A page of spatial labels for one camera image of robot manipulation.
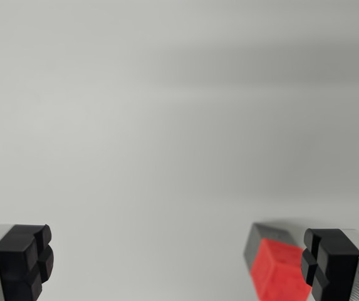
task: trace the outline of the red cube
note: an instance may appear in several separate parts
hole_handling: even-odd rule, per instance
[[[311,287],[301,272],[303,250],[263,238],[251,268],[260,301],[306,301]]]

